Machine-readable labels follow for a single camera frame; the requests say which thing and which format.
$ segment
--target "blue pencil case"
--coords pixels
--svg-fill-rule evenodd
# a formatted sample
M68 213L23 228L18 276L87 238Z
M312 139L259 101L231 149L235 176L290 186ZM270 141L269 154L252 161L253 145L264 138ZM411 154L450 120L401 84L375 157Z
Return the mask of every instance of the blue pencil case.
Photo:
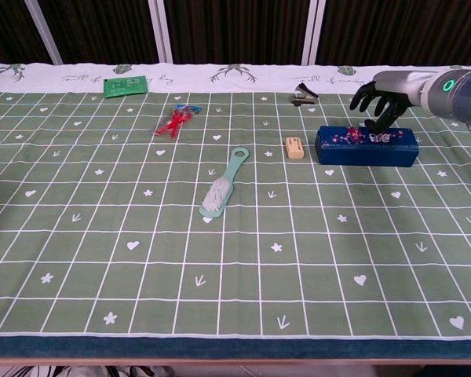
M408 128L373 134L366 127L321 126L315 147L323 165L411 167L418 156L417 141Z

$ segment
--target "dark curtain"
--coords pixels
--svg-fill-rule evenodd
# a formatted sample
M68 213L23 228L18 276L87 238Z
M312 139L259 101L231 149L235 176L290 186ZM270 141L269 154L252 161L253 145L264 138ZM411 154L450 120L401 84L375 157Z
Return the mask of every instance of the dark curtain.
M316 64L471 64L471 0L327 0Z
M165 0L176 64L300 64L309 0Z
M22 0L0 0L0 63L52 63Z
M65 64L158 63L147 0L39 0Z

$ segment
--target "robotic hand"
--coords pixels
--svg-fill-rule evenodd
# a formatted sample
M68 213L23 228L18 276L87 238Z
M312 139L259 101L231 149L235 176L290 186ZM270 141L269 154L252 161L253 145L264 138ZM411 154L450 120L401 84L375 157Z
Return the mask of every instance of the robotic hand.
M364 121L375 134L386 132L412 106L423 107L430 115L464 122L471 132L471 70L382 71L358 89L350 109L361 103L360 111L364 112L377 97L374 116L382 115L377 121Z

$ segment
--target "white heart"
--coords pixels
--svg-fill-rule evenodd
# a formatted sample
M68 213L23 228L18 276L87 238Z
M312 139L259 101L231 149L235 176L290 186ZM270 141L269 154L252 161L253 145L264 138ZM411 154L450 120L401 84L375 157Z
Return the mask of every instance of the white heart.
M136 248L136 246L138 246L139 244L140 244L140 241L128 242L127 243L127 248L129 250L134 250L134 248Z
M366 275L354 276L354 281L356 281L361 287L364 285L364 282L367 281Z
M461 316L456 316L456 318L451 318L448 320L452 326L455 328L458 328L459 330L462 330L464 327L464 318Z

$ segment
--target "white star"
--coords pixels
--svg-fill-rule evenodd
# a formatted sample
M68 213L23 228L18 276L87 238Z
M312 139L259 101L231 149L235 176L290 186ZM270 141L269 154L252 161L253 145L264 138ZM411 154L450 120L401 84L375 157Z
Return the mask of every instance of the white star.
M40 278L40 280L42 281L42 284L45 284L45 283L50 283L50 280L53 278L54 276L52 276L50 273L47 273L45 276L42 276Z
M106 317L103 318L104 324L114 324L116 318L117 318L117 314L110 312L108 313Z
M274 243L270 248L273 249L275 253L283 251L283 245L278 245L277 243Z

